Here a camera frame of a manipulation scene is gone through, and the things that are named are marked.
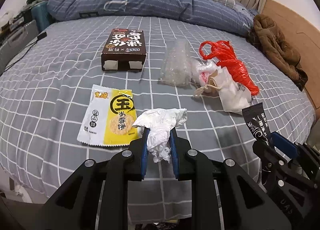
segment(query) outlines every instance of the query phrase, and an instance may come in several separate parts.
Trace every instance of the silver screw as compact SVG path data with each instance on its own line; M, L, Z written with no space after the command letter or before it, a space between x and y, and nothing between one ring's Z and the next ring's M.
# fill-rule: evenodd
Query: silver screw
M85 165L86 167L91 167L91 166L93 166L93 164L94 164L94 161L93 161L93 160L86 160L85 163L84 163L84 165Z
M122 152L122 156L124 157L130 157L132 154L132 152L130 150L125 150Z
M279 181L278 181L278 185L279 185L280 187L283 187L283 186L284 186L284 182L283 182L282 180L279 180Z
M198 152L196 150L194 150L194 149L190 149L190 150L188 150L188 154L190 156L197 156Z
M227 160L226 160L226 164L227 164L229 167L232 167L232 166L234 166L236 163L235 163L235 161L232 160L232 159L227 159Z

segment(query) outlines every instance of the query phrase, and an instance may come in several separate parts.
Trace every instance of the wooden panel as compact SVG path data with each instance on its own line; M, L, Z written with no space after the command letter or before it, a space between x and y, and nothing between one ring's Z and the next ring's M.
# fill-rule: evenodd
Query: wooden panel
M305 88L320 113L320 31L296 12L273 0L267 0L262 13L277 23L286 40L299 51L302 69L308 75Z

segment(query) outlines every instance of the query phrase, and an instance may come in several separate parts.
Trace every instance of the brown cardboard box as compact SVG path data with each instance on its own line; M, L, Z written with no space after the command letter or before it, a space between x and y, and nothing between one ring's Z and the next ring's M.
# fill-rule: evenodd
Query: brown cardboard box
M142 30L114 28L101 53L103 71L142 71L146 60Z

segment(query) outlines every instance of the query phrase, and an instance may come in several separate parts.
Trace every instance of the yellow and white snack package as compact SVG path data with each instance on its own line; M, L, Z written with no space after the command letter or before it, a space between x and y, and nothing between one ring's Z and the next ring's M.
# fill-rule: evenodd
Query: yellow and white snack package
M139 138L132 127L136 119L131 90L94 84L77 140L97 146L129 145Z

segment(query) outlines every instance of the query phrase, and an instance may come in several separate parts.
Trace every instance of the bed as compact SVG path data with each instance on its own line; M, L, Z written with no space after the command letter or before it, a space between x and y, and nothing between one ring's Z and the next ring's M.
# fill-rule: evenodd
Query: bed
M101 70L101 51L117 27L144 31L147 59L142 73ZM166 41L174 38L187 39L196 58L201 42L229 40L260 88L253 103L263 102L271 131L304 142L314 122L306 93L236 34L148 16L70 20L46 31L48 36L0 77L0 164L21 185L47 197L84 160L108 160L124 149L76 140L93 84L131 89L137 115L151 108L187 108L188 120L177 129L178 136L210 159L234 159L258 180L260 160L241 115L224 112L217 95L193 98L195 84L178 88L158 83ZM129 182L128 216L130 224L190 217L191 182L178 182L170 164L153 163L150 155L145 180Z

